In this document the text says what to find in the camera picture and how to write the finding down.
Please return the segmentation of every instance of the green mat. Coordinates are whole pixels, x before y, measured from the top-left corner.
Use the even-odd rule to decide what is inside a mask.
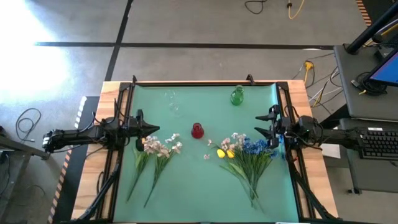
[[[135,171],[135,138],[131,139],[124,150],[114,222],[298,222],[283,158],[274,159],[259,180],[257,192],[263,213],[252,208],[239,180],[219,167],[224,161],[207,146],[208,139],[220,145],[235,132],[245,133],[253,141],[262,139],[254,127],[270,125],[254,117],[267,114],[277,104],[275,85],[245,86],[239,106],[229,100],[233,90],[233,86],[135,87],[131,114],[142,109],[147,123],[160,126],[153,136],[163,144],[173,133],[180,133],[183,147],[166,166],[144,208],[152,186],[154,158],[126,202]],[[191,137],[196,122],[205,130],[202,139]],[[204,160],[204,154],[210,154],[210,159]]]

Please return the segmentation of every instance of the yellow tulip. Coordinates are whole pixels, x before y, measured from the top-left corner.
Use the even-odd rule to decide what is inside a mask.
[[[228,155],[228,158],[230,158],[230,159],[232,159],[233,157],[235,157],[234,151],[232,151],[232,150],[230,150],[230,149],[228,149],[228,150],[226,151],[226,154]]]
[[[220,157],[220,158],[224,158],[224,156],[225,156],[224,150],[222,150],[222,149],[217,149],[217,155],[218,155],[218,157]]]

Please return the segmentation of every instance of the keyboard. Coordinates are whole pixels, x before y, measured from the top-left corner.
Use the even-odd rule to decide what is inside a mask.
[[[362,159],[398,160],[398,131],[363,131],[359,145]]]

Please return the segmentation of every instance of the clear glass vase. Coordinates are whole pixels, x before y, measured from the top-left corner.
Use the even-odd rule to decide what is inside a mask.
[[[243,102],[243,86],[237,85],[231,94],[231,102],[233,105],[238,106]]]

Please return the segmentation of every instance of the black desk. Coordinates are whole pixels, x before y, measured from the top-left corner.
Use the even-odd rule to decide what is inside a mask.
[[[357,119],[341,119],[340,124],[343,130],[357,127],[383,128],[384,131],[398,129],[398,123]],[[346,149],[346,152],[357,194],[361,190],[398,193],[398,161],[360,159],[358,152],[351,149]]]
[[[381,96],[359,95],[352,84],[359,74],[370,72],[378,65],[375,47],[364,47],[350,55],[342,45],[334,47],[346,104],[322,121],[324,128],[334,128],[340,118],[361,118],[398,121],[398,87],[387,87],[388,94]]]

